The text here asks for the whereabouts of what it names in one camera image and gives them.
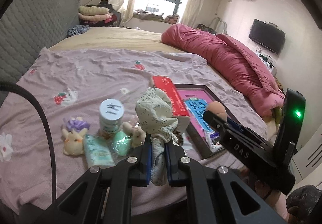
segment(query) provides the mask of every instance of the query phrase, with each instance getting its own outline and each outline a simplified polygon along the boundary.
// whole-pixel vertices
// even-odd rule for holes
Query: green packet
[[[106,169],[115,166],[105,138],[87,134],[83,142],[88,168],[99,166],[101,169]]]

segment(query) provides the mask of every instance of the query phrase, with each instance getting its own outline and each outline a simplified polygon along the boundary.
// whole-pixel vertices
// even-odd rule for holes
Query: stuffed toy
[[[66,129],[62,129],[62,135],[65,137],[63,153],[72,156],[84,154],[83,138],[87,131],[87,128],[82,129],[79,133],[76,130],[68,132]]]
[[[133,148],[136,148],[142,145],[145,141],[146,133],[140,126],[132,126],[129,122],[123,122],[123,131],[128,136],[132,137],[132,144]]]

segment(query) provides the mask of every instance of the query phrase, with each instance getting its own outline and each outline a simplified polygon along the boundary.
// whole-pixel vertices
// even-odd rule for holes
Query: pink comforter
[[[162,42],[205,58],[231,85],[248,97],[260,116],[272,116],[282,107],[284,95],[275,79],[253,51],[227,35],[214,36],[183,24],[175,24],[162,34]]]

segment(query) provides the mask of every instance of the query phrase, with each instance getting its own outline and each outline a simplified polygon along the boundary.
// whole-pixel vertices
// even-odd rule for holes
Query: green led light
[[[298,118],[300,118],[300,117],[302,116],[301,112],[299,112],[298,110],[295,112],[295,114],[296,114],[296,116],[297,116]]]

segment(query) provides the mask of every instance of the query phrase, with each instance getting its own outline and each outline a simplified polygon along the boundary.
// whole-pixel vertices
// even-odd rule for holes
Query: folded blanket
[[[92,6],[92,7],[79,6],[78,12],[82,13],[83,15],[87,15],[87,16],[95,16],[95,15],[108,14],[109,9],[107,9],[107,8],[99,8],[99,7],[96,7],[96,6]]]
[[[283,106],[284,94],[272,74],[253,51],[236,39],[175,24],[162,34],[161,40],[205,58],[236,90],[249,98],[260,116],[272,116],[271,109]]]
[[[101,20],[106,20],[106,19],[112,20],[112,15],[109,13],[104,14],[104,15],[95,15],[95,16],[88,16],[88,15],[83,15],[82,13],[78,13],[78,17],[81,20],[87,20],[87,21],[101,21]]]
[[[79,20],[80,25],[89,25],[90,27],[109,27],[117,21],[116,15],[112,15],[112,18],[101,20],[101,21],[88,21],[88,20]]]

